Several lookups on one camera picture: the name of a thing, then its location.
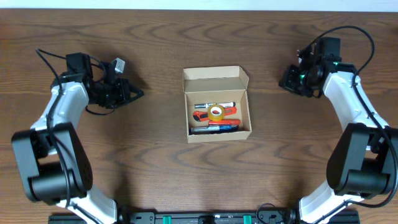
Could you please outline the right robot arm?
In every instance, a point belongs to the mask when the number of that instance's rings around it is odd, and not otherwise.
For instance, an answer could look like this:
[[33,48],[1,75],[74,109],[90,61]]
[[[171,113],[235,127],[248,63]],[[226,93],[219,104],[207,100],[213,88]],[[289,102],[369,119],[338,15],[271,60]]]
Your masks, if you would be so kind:
[[343,134],[333,150],[325,181],[302,198],[290,216],[295,223],[328,223],[352,204],[397,190],[397,129],[376,112],[353,64],[340,56],[340,39],[321,37],[297,52],[279,86],[295,95],[325,96]]

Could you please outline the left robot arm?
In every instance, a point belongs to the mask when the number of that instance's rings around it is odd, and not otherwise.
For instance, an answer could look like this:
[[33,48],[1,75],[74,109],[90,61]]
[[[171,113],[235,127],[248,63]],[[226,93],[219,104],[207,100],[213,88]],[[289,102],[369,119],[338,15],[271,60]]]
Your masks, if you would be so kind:
[[94,186],[76,127],[88,105],[114,112],[144,92],[120,77],[125,67],[120,58],[108,63],[79,52],[63,59],[67,71],[54,75],[41,117],[11,138],[25,195],[66,208],[85,223],[130,223],[129,212]]

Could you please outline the blue cap marker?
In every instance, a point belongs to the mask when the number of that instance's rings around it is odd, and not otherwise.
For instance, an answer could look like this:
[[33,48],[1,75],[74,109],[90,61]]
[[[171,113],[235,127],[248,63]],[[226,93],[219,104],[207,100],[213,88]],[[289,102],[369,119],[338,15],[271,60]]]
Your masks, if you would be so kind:
[[220,132],[227,132],[227,131],[234,131],[238,129],[238,125],[210,125],[210,126],[204,126],[204,127],[196,127],[196,128],[191,128],[190,132],[192,134],[198,134],[198,133],[220,133]]

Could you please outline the red utility knife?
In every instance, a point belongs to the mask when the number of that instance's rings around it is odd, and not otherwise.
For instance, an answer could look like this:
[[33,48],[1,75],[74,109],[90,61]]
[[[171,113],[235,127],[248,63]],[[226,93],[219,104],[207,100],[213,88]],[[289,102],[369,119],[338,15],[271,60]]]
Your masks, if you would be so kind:
[[[225,115],[226,116],[229,116],[229,115],[232,115],[232,114],[236,114],[236,112],[237,112],[237,108],[235,106],[225,109]],[[208,121],[209,120],[208,113],[204,112],[204,111],[194,111],[193,112],[193,119],[195,121],[198,121],[198,122]]]

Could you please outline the black cap marker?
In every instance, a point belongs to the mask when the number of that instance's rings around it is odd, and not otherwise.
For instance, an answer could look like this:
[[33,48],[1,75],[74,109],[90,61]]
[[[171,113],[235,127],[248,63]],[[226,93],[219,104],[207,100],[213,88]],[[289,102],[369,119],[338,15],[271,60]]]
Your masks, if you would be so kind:
[[230,108],[236,106],[236,103],[231,101],[231,102],[221,102],[221,103],[201,103],[201,104],[195,104],[194,108],[195,109],[202,109],[202,108],[209,108],[210,106],[213,105],[220,105],[224,108]]

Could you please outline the yellow tape roll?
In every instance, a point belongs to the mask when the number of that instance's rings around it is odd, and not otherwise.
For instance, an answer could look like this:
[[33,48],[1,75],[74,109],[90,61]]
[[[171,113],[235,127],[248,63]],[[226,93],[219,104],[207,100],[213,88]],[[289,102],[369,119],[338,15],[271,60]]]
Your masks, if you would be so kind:
[[224,119],[225,109],[223,106],[215,104],[208,108],[208,117],[211,121],[221,121]]

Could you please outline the red black stapler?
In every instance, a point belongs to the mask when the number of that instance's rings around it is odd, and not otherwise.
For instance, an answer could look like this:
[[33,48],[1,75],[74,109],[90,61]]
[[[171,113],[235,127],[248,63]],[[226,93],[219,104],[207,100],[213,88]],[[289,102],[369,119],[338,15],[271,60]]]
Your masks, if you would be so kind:
[[241,121],[239,119],[222,119],[220,121],[209,121],[210,126],[239,126]]

